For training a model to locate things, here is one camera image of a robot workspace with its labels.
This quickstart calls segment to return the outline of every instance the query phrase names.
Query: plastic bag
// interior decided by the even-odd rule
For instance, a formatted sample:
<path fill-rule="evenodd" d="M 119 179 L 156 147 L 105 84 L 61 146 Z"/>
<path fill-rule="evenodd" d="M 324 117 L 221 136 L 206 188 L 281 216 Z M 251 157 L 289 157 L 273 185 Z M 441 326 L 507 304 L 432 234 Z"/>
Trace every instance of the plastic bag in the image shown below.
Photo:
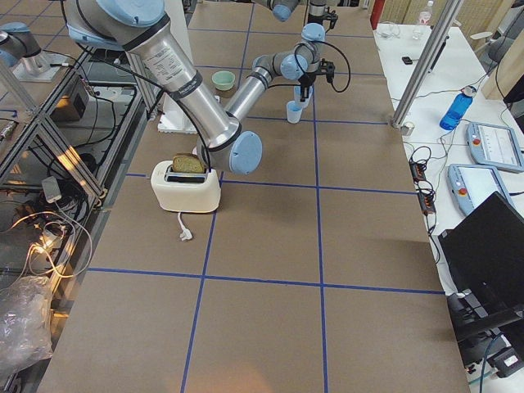
<path fill-rule="evenodd" d="M 0 379 L 51 357 L 51 300 L 47 277 L 23 277 L 0 291 Z"/>

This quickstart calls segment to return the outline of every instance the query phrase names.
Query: blue joint cap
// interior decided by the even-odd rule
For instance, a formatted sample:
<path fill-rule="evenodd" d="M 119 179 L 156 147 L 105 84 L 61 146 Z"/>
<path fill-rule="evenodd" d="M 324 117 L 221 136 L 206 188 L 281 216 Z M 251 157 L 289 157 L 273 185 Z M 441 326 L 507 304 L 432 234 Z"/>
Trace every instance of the blue joint cap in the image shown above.
<path fill-rule="evenodd" d="M 318 23 L 308 23 L 302 29 L 302 38 L 306 41 L 324 41 L 326 30 Z"/>
<path fill-rule="evenodd" d="M 308 69 L 308 61 L 301 55 L 287 55 L 284 57 L 284 60 L 282 60 L 282 64 L 280 65 L 280 72 L 282 76 L 289 80 L 297 80 L 299 79 L 304 72 L 302 70 L 306 71 Z"/>
<path fill-rule="evenodd" d="M 291 10 L 282 4 L 278 4 L 273 9 L 273 15 L 281 22 L 285 22 L 291 16 Z"/>
<path fill-rule="evenodd" d="M 97 0 L 97 4 L 127 26 L 149 27 L 164 15 L 164 0 Z"/>
<path fill-rule="evenodd" d="M 101 49 L 109 49 L 112 51 L 123 51 L 124 49 L 116 42 L 102 37 L 98 37 L 87 31 L 77 29 L 71 25 L 67 25 L 69 36 L 77 43 L 88 45 L 90 47 L 99 47 Z"/>
<path fill-rule="evenodd" d="M 258 56 L 253 60 L 253 64 L 251 64 L 251 69 L 254 69 L 256 67 L 256 64 L 258 63 L 258 60 L 262 58 L 262 56 Z"/>
<path fill-rule="evenodd" d="M 6 63 L 8 67 L 13 67 L 18 62 L 16 57 L 5 51 L 0 51 L 0 60 Z"/>
<path fill-rule="evenodd" d="M 229 155 L 229 168 L 234 174 L 250 174 L 262 159 L 262 141 L 251 131 L 241 133 L 233 143 Z"/>
<path fill-rule="evenodd" d="M 5 31 L 6 33 L 29 33 L 29 27 L 22 22 L 11 22 L 6 23 L 5 25 L 0 26 L 0 30 Z"/>

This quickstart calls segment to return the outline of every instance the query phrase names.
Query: green bowl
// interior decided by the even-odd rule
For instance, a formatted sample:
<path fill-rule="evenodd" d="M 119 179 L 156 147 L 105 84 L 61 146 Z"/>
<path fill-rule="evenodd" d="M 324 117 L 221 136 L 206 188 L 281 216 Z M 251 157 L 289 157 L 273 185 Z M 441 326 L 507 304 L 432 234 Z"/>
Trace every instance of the green bowl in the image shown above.
<path fill-rule="evenodd" d="M 218 71 L 211 77 L 213 84 L 217 90 L 225 92 L 233 87 L 235 84 L 235 74 L 230 71 Z"/>

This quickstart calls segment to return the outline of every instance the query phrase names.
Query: bottle cap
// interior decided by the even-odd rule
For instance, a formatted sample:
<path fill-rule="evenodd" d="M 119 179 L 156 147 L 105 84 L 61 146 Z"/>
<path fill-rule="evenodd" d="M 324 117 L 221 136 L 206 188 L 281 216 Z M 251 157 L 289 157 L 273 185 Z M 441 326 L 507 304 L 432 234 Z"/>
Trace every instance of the bottle cap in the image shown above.
<path fill-rule="evenodd" d="M 477 89 L 474 88 L 473 86 L 466 86 L 465 88 L 462 89 L 462 93 L 468 97 L 475 97 L 477 94 Z"/>

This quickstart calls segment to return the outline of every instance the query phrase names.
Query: blue water bottle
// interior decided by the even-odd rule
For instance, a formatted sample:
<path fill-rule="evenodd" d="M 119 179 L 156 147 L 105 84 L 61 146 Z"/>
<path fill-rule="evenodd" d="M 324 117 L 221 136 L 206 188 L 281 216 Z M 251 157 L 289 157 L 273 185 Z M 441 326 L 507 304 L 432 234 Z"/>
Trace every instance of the blue water bottle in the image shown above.
<path fill-rule="evenodd" d="M 440 121 L 440 126 L 448 131 L 455 129 L 459 125 L 460 120 L 468 110 L 473 102 L 473 98 L 477 94 L 477 89 L 473 86 L 466 86 L 461 90 L 461 93 L 455 97 L 453 103 L 448 111 Z"/>

